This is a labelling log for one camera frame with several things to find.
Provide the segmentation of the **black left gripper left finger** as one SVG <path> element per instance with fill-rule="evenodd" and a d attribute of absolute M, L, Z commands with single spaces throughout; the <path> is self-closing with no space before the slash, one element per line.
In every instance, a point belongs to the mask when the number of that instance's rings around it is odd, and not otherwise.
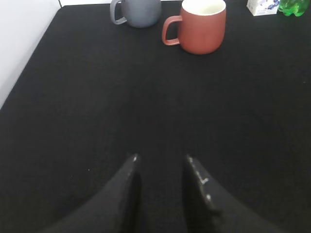
<path fill-rule="evenodd" d="M 51 233 L 133 233 L 141 194 L 140 157 L 130 156 L 107 184 Z"/>

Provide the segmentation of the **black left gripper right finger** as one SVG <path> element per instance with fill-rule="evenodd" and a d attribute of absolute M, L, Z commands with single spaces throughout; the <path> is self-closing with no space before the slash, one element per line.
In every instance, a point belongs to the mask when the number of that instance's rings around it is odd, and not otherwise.
<path fill-rule="evenodd" d="M 183 160 L 182 202 L 189 233 L 280 233 L 227 192 L 190 155 Z"/>

